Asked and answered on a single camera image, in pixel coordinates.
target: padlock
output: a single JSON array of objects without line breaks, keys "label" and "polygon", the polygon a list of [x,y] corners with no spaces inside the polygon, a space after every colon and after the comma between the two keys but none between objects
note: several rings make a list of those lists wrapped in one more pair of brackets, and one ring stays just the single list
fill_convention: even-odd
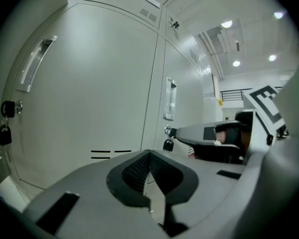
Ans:
[{"label": "padlock", "polygon": [[1,105],[2,116],[5,118],[13,118],[14,117],[14,107],[15,107],[15,102],[4,101]]},{"label": "padlock", "polygon": [[7,125],[2,125],[0,127],[0,145],[4,146],[12,143],[11,130]]},{"label": "padlock", "polygon": [[167,151],[173,151],[173,147],[174,147],[174,143],[173,143],[172,140],[167,139],[167,140],[164,142],[164,145],[163,145],[163,149],[164,149],[164,150],[167,150]]}]

